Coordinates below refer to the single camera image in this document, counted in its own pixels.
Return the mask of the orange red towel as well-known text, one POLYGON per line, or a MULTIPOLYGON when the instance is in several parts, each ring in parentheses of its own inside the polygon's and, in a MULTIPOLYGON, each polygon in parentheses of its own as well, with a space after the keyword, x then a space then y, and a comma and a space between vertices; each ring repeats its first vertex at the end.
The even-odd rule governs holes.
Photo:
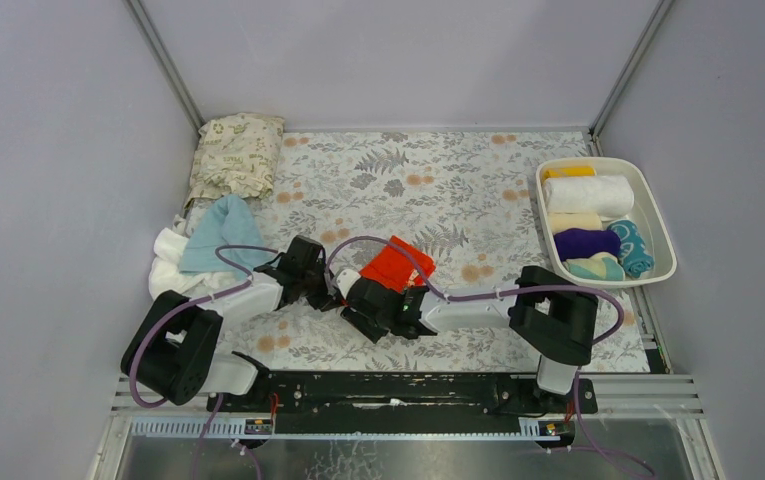
MULTIPOLYGON (((434 273, 436 264, 430 256, 397 236, 391 236, 389 241, 411 255, 426 276, 431 276, 434 273)), ((359 271, 359 274, 396 291, 402 291, 407 287, 425 285, 425 278, 419 274, 414 265, 403 253, 391 246, 385 246, 359 271)))

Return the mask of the teal bunny pattern towel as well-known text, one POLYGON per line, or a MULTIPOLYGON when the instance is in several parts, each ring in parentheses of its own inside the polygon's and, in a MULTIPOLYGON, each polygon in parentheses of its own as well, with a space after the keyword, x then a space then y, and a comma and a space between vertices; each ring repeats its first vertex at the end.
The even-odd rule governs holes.
POLYGON ((640 278, 654 268, 654 256, 634 222, 617 220, 608 225, 608 230, 620 240, 618 259, 628 276, 640 278))

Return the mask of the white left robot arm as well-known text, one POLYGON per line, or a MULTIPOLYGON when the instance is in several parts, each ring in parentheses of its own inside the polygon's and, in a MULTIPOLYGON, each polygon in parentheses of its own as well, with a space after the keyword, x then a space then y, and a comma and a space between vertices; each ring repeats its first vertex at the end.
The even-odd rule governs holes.
POLYGON ((296 236, 286 251, 253 269, 231 260, 231 249, 219 246, 215 255, 243 273, 239 283, 199 298, 167 290, 153 301, 120 364, 136 405, 184 405, 200 393, 244 395, 262 368, 240 354, 216 352, 225 327, 300 300, 323 311, 337 306, 319 242, 296 236))

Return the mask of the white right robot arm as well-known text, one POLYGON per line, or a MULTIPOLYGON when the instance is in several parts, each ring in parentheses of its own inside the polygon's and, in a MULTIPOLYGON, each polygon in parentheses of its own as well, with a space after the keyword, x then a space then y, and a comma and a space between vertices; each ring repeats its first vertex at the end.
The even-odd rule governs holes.
POLYGON ((350 269, 334 287, 345 302, 342 316, 371 342, 391 334, 406 339, 442 332, 508 328, 540 354, 536 384, 541 391, 571 392, 576 371, 591 361, 598 297, 541 267, 525 267, 509 288, 479 294, 437 294, 428 286, 397 291, 350 269))

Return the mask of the light blue towel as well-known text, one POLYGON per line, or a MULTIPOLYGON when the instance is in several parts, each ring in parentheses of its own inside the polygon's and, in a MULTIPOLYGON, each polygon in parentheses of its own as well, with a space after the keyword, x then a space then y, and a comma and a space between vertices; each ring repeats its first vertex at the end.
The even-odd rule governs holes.
POLYGON ((264 247, 247 202, 230 194, 215 201, 193 230, 178 264, 183 274, 237 272, 215 254, 224 245, 264 247))

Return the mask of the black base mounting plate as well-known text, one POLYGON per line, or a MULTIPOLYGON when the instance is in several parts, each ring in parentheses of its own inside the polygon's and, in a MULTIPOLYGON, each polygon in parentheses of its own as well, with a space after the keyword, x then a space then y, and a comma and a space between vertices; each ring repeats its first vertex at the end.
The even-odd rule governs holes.
POLYGON ((537 388, 532 375, 508 373, 393 373, 268 371, 248 393, 211 400, 208 409, 261 414, 270 420, 320 419, 330 425, 423 420, 458 425, 467 418, 565 419, 595 414, 597 396, 589 380, 565 395, 537 388))

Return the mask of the cream leaf print towel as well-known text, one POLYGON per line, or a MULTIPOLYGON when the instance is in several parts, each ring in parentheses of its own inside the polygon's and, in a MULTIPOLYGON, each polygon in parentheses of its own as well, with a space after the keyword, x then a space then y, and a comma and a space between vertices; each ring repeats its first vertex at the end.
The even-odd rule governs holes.
POLYGON ((200 127, 184 206, 197 199, 218 200, 230 194, 241 198, 270 195, 284 125, 279 116, 238 113, 200 127))

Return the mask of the white crumpled towel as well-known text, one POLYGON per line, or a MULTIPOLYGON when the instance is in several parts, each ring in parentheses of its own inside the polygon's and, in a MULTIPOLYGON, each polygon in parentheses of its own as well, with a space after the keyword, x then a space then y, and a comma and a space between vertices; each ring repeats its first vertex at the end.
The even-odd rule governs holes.
POLYGON ((188 238, 169 228, 160 231, 153 244, 154 259, 148 275, 148 291, 153 300, 172 290, 188 297, 200 297, 236 283, 230 272, 184 274, 179 264, 188 238))

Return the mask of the purple rolled towel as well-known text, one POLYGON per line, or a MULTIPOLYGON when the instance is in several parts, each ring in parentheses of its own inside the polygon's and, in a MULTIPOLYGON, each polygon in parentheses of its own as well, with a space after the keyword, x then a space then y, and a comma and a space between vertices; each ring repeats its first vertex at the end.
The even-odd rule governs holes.
POLYGON ((584 230, 571 228, 553 235, 553 241, 561 261, 590 258, 598 253, 618 256, 621 240, 610 230, 584 230))

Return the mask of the cream rolled towel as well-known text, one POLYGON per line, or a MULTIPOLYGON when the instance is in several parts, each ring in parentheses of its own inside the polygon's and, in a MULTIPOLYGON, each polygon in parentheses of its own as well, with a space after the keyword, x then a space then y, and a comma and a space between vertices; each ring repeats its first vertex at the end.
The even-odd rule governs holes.
POLYGON ((547 224, 553 234, 570 229, 601 231, 603 222, 596 213, 549 213, 547 224))

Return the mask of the pale green rolled towel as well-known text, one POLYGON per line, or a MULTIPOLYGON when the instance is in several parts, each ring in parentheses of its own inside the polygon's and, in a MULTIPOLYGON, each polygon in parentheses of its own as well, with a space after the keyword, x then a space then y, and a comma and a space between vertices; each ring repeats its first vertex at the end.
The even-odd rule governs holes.
POLYGON ((587 280, 620 282, 626 278, 619 259, 608 252, 599 252, 589 258, 568 259, 563 266, 571 275, 587 280))

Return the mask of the yellow rolled towel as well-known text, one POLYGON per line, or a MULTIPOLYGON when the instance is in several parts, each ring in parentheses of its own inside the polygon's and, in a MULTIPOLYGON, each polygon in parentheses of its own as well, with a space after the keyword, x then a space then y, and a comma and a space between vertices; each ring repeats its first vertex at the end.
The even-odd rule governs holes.
POLYGON ((546 180, 550 178, 595 176, 596 174, 596 169, 591 166, 561 166, 545 169, 542 172, 542 178, 546 180))

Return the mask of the white rolled towel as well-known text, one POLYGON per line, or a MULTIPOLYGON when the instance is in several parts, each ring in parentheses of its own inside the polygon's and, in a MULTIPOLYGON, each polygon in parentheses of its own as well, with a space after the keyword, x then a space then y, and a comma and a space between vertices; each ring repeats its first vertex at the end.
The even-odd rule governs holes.
POLYGON ((548 178, 543 191, 549 213, 596 213, 611 219, 627 215, 635 203, 631 185, 620 175, 548 178))

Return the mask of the white plastic tray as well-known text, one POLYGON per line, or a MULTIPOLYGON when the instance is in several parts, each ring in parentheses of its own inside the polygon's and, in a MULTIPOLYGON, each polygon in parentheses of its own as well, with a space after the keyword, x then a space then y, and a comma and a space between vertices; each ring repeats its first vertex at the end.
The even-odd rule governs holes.
POLYGON ((661 282, 674 274, 677 267, 677 261, 670 236, 663 223, 658 205, 652 195, 650 187, 642 172, 634 164, 626 160, 611 157, 573 157, 554 159, 543 163, 537 168, 535 185, 539 216, 542 223, 547 251, 557 275, 578 285, 592 288, 628 289, 661 282), (654 256, 655 266, 651 271, 643 274, 640 278, 632 278, 626 274, 624 281, 609 282, 578 278, 571 275, 564 268, 564 261, 559 259, 553 241, 554 234, 550 231, 547 224, 547 215, 549 212, 546 209, 546 201, 544 199, 543 185, 545 180, 542 178, 542 172, 545 169, 561 166, 591 166, 596 169, 596 175, 620 175, 628 180, 635 195, 633 208, 627 215, 619 218, 607 219, 599 216, 603 222, 602 230, 608 230, 608 225, 617 220, 626 219, 634 222, 638 226, 641 235, 654 256))

